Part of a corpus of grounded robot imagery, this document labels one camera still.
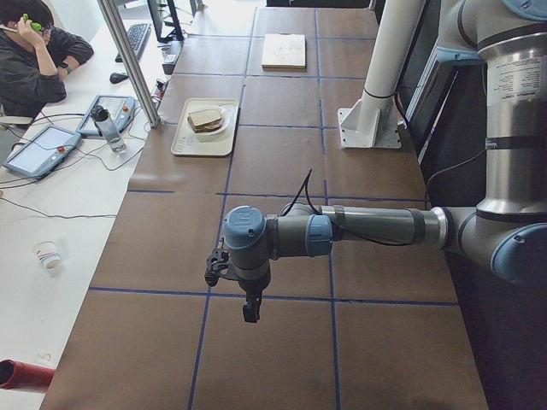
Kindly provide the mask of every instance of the label sticker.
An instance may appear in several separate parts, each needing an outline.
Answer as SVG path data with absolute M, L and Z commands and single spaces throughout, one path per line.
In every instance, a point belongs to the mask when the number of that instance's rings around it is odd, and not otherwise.
M 547 101 L 547 56 L 497 64 L 488 75 L 489 107 L 504 101 Z

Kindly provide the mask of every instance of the wristwatch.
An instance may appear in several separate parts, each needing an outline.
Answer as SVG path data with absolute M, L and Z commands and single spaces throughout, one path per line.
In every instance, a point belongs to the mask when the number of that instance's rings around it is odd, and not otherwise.
M 72 72 L 72 68 L 70 68 L 70 66 L 64 61 L 61 61 L 61 64 L 59 64 L 59 67 L 64 68 L 65 70 L 67 70 L 68 74 L 70 74 Z

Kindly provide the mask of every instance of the tablet screen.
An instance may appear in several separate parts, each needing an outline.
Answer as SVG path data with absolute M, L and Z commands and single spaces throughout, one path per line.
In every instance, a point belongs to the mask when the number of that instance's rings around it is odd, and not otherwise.
M 28 173 L 35 173 L 53 155 L 59 155 L 57 147 L 65 145 L 73 137 L 74 134 L 71 132 L 49 128 L 38 138 L 25 145 L 13 159 L 8 161 L 8 164 Z
M 103 108 L 106 108 L 109 111 L 112 121 L 116 121 L 116 119 L 122 114 L 121 110 L 126 105 L 126 102 L 127 97 L 102 96 L 97 99 L 97 102 L 93 105 L 93 107 L 101 105 Z M 97 129 L 95 128 L 92 117 L 89 115 L 86 117 L 84 125 L 79 128 L 82 130 L 92 131 Z

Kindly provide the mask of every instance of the sandwich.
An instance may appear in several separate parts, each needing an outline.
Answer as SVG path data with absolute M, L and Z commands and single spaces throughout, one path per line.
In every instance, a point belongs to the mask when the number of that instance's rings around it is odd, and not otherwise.
M 218 109 L 200 109 L 188 114 L 191 129 L 198 132 L 216 131 L 222 126 L 222 113 Z

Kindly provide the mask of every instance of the keyboard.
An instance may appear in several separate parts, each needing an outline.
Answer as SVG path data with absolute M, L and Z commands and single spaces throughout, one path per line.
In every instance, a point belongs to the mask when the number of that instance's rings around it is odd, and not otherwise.
M 129 37 L 129 44 L 133 49 L 133 53 L 137 57 L 137 60 L 140 59 L 140 56 L 143 54 L 144 46 L 146 45 L 146 40 L 150 35 L 151 24 L 149 23 L 140 23 L 133 24 L 127 30 L 127 36 Z M 121 62 L 121 55 L 118 53 L 115 59 L 116 62 Z

